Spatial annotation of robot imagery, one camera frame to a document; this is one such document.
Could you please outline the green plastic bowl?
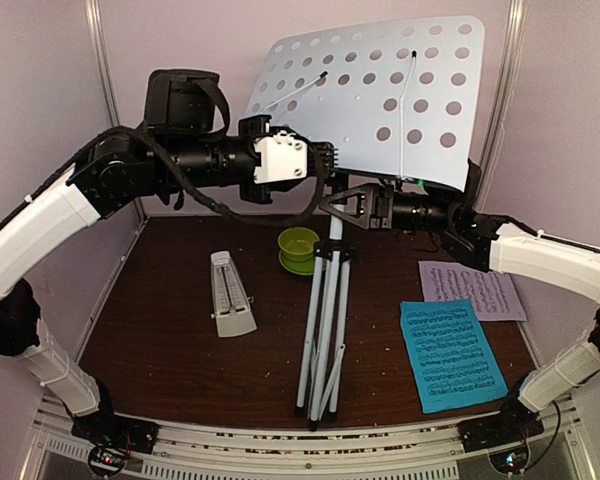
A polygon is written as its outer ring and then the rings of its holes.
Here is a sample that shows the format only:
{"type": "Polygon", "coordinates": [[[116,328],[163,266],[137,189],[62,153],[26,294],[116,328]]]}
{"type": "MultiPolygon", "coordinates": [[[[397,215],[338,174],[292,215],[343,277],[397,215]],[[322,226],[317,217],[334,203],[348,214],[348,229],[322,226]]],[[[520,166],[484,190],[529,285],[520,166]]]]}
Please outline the green plastic bowl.
{"type": "Polygon", "coordinates": [[[296,262],[307,261],[314,255],[319,236],[306,227],[287,228],[278,235],[277,243],[283,257],[296,262]]]}

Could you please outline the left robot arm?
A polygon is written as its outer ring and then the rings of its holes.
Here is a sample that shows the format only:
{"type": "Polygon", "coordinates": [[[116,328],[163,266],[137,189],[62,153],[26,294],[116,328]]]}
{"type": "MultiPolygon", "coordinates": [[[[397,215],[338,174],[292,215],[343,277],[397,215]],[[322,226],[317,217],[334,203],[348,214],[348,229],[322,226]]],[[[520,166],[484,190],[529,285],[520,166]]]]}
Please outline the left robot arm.
{"type": "Polygon", "coordinates": [[[22,360],[74,424],[103,444],[123,436],[123,421],[107,387],[55,342],[26,275],[65,241],[141,197],[192,198],[226,218],[232,210],[205,195],[206,187],[236,185],[245,200],[268,200],[269,186],[293,156],[306,156],[306,144],[268,115],[243,119],[234,136],[214,124],[229,118],[218,74],[154,71],[138,126],[97,135],[0,223],[0,355],[22,360]]]}

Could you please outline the green plastic plate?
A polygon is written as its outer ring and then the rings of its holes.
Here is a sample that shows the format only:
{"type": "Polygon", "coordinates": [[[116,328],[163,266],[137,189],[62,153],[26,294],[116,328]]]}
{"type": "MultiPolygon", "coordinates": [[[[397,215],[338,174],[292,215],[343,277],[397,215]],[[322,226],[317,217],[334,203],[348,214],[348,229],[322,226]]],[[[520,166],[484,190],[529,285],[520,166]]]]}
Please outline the green plastic plate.
{"type": "Polygon", "coordinates": [[[312,276],[314,273],[313,258],[307,260],[295,260],[288,258],[282,250],[278,253],[278,260],[280,265],[289,273],[299,276],[312,276]]]}

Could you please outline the grey metronome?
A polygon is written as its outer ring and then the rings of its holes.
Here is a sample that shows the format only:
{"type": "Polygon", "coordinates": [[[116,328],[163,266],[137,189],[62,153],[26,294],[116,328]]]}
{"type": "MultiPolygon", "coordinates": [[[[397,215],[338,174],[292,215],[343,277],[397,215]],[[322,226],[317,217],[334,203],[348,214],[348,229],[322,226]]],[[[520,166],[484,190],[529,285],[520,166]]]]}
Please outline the grey metronome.
{"type": "Polygon", "coordinates": [[[251,302],[230,252],[214,252],[210,261],[212,318],[216,322],[218,337],[234,338],[255,332],[257,324],[251,302]]]}

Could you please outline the blue sheet music page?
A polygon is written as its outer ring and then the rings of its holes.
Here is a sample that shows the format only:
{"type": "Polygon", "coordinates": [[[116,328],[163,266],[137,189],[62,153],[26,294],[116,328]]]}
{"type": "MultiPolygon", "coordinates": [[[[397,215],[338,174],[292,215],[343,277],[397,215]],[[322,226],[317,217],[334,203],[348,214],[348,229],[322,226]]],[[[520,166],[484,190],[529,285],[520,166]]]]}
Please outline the blue sheet music page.
{"type": "Polygon", "coordinates": [[[400,327],[425,414],[490,403],[508,393],[470,301],[403,302],[400,327]]]}

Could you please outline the purple sheet music page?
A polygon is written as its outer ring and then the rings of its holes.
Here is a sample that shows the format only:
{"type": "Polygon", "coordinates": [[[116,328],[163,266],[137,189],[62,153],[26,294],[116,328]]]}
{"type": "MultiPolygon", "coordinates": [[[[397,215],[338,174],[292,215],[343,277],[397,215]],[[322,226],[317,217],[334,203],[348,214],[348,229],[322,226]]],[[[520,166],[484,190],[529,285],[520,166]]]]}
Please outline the purple sheet music page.
{"type": "Polygon", "coordinates": [[[511,277],[484,273],[459,263],[419,261],[420,284],[427,302],[469,300],[484,322],[525,322],[527,315],[511,277]]]}

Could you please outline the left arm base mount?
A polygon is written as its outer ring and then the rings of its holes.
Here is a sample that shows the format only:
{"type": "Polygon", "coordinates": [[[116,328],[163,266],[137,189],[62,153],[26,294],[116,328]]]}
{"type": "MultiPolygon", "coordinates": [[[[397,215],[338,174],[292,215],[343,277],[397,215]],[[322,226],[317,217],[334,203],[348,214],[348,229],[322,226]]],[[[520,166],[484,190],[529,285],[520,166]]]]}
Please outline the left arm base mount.
{"type": "Polygon", "coordinates": [[[151,454],[159,432],[155,422],[119,415],[107,425],[86,417],[73,417],[72,423],[71,434],[92,444],[86,463],[99,478],[121,473],[133,453],[151,454]]]}

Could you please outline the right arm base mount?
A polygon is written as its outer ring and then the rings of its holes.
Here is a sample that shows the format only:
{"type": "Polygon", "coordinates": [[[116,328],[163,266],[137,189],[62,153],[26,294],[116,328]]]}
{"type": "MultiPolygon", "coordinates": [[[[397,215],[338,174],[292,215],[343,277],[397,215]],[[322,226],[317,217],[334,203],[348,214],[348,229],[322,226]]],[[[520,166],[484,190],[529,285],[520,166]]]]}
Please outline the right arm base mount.
{"type": "Polygon", "coordinates": [[[496,414],[461,421],[459,438],[465,453],[485,451],[490,465],[507,476],[522,474],[531,465],[529,440],[544,432],[541,420],[507,420],[496,414]]]}

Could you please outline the white music stand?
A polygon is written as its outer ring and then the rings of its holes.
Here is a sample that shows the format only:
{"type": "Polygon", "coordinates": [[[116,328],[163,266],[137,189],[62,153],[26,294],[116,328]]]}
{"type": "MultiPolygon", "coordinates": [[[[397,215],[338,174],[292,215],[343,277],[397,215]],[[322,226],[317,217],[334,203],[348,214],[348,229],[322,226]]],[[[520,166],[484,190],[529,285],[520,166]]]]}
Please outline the white music stand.
{"type": "MultiPolygon", "coordinates": [[[[471,15],[381,21],[277,40],[248,110],[339,152],[331,193],[402,182],[461,191],[485,28],[471,15]]],[[[310,429],[337,412],[350,272],[346,223],[329,215],[314,273],[295,410],[310,429]]]]}

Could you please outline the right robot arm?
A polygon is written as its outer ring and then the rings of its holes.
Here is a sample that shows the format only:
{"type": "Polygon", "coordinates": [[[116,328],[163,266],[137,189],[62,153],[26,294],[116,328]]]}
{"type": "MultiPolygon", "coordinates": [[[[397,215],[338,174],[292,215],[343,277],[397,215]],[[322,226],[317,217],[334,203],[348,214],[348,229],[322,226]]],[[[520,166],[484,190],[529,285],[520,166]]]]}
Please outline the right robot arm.
{"type": "Polygon", "coordinates": [[[575,344],[529,373],[493,419],[499,440],[515,440],[552,401],[600,372],[600,247],[550,236],[508,215],[480,213],[481,169],[469,163],[461,191],[426,185],[421,194],[367,183],[326,196],[321,210],[365,230],[424,231],[460,264],[513,274],[594,301],[595,324],[575,344]]]}

